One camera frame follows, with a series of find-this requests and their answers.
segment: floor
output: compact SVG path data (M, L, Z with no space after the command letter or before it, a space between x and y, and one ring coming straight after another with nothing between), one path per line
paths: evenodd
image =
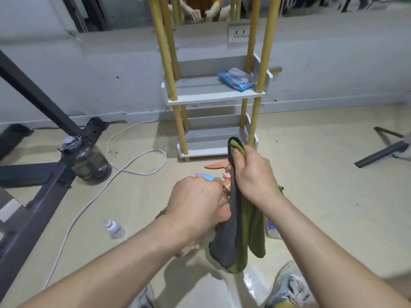
M127 124L112 124L98 141L107 140ZM411 131L411 110L401 105L261 114L259 152L270 159L285 195L324 232L377 275L390 278L411 272L411 162L391 157L358 169L353 163L384 147L373 130L382 126ZM177 161L177 132L173 121L137 126L116 137L110 159L122 166L132 156L152 148L167 152L165 166L152 176L119 175L74 226L54 283L117 245L102 221L114 219L128 238L167 205L174 183L203 169L209 160ZM49 162L59 159L61 130L38 130L2 164ZM138 159L132 170L151 172L163 156ZM101 185L75 179L32 253L20 270L1 308L15 307L41 290L67 226ZM9 189L27 203L39 188ZM208 236L202 243L207 246ZM152 280L158 307L258 307L267 297L278 270L291 259L281 240L266 240L267 254L249 253L244 275L230 275L201 249L172 259Z

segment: green and gray towel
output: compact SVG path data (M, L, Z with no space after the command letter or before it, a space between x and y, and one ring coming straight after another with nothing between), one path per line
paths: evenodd
M242 272L247 265L248 247L259 258L265 255L263 213L241 194L235 181L234 149L246 158L244 146L237 137L228 141L228 160L233 167L230 187L231 217L216 226L216 235L210 243L210 254L233 274Z

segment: white shelf tier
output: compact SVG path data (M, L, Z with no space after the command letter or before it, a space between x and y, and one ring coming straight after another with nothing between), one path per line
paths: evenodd
M216 76L218 72L227 71L232 67L244 69L245 55L213 59L201 59L178 62L182 78L176 81L178 100L172 101L165 81L162 82L162 92L167 106L190 105L215 101L231 101L243 98L265 97L268 85L273 75L267 71L264 91L255 92L255 85L245 91L237 91ZM258 75L260 58L254 54L252 74Z
M182 154L180 139L177 141L177 150L180 158L226 155L227 141L236 136L245 145L248 141L248 131L251 119L247 114L245 127L240 127L240 115L222 115L188 119L190 130L185 133L188 154ZM255 148L258 147L257 134L254 135Z

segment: power socket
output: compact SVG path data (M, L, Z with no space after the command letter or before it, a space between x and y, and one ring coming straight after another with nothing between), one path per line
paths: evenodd
M249 37L250 24L229 26L229 43L247 43Z

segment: person's right hand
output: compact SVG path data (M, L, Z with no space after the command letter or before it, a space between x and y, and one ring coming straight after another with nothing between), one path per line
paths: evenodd
M194 23L198 24L201 20L201 12L200 10L194 10L194 9L190 9L189 10L189 15L191 16L191 18L193 19Z
M235 180L243 196L263 210L267 203L282 195L270 161L250 146L245 146L244 150L246 160L237 149L234 149Z

